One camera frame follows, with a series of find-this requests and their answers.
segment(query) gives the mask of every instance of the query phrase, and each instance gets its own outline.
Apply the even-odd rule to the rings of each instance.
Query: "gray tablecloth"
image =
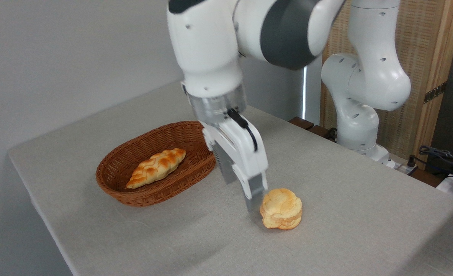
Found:
[[[453,198],[249,107],[270,189],[303,202],[293,230],[248,215],[215,168],[163,203],[135,208],[95,180],[121,143],[194,120],[174,83],[19,145],[10,157],[75,275],[453,275]]]

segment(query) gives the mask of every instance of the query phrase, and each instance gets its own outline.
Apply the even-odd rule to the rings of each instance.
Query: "wicker basket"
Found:
[[[206,177],[214,168],[214,155],[208,150],[197,121],[161,126],[138,136],[111,151],[97,167],[99,186],[121,203],[143,207],[170,199]],[[162,180],[127,189],[137,165],[165,149],[181,148],[187,154],[179,167]]]

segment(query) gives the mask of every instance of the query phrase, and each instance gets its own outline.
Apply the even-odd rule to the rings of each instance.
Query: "bun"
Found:
[[[126,184],[127,189],[136,189],[165,178],[179,166],[186,157],[186,151],[179,148],[167,149],[154,154],[150,159],[139,163]]]
[[[301,199],[285,188],[271,190],[260,207],[262,223],[267,228],[293,229],[301,222],[301,213]]]

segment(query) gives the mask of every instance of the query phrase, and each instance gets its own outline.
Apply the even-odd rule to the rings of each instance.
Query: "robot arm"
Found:
[[[246,109],[241,56],[289,69],[313,61],[344,0],[169,0],[182,87],[226,183],[240,180],[249,211],[267,189],[263,141]]]
[[[395,110],[410,94],[410,79],[395,49],[400,0],[353,0],[348,36],[358,53],[335,54],[321,77],[337,111],[337,143],[393,167],[388,151],[376,144],[379,119],[374,108]]]

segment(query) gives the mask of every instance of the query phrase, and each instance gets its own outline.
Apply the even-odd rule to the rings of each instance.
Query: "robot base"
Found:
[[[389,157],[388,150],[378,144],[370,149],[354,151],[390,168],[394,168],[396,165],[396,163]]]

